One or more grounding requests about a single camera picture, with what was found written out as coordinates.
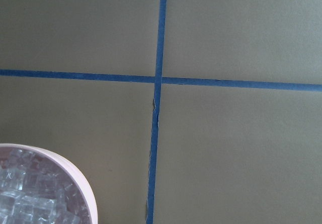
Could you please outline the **pink bowl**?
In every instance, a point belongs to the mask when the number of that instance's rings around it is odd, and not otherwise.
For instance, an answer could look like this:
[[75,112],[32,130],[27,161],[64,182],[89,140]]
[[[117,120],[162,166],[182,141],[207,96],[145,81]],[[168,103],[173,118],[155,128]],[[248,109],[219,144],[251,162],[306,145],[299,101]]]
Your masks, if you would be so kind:
[[90,223],[98,223],[98,209],[94,193],[86,177],[77,168],[77,166],[75,166],[71,161],[69,161],[65,157],[55,152],[46,150],[44,148],[14,143],[1,143],[1,151],[4,151],[8,148],[19,148],[28,151],[33,151],[41,155],[42,157],[55,162],[61,169],[63,169],[70,176],[71,179],[73,179],[74,183],[81,192],[89,211]]

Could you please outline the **pile of ice cubes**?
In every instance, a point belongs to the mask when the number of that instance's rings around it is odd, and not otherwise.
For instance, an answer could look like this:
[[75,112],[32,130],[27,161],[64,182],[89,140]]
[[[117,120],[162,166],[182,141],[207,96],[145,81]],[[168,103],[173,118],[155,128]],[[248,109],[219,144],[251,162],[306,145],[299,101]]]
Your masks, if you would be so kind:
[[33,151],[1,151],[1,223],[91,223],[76,183]]

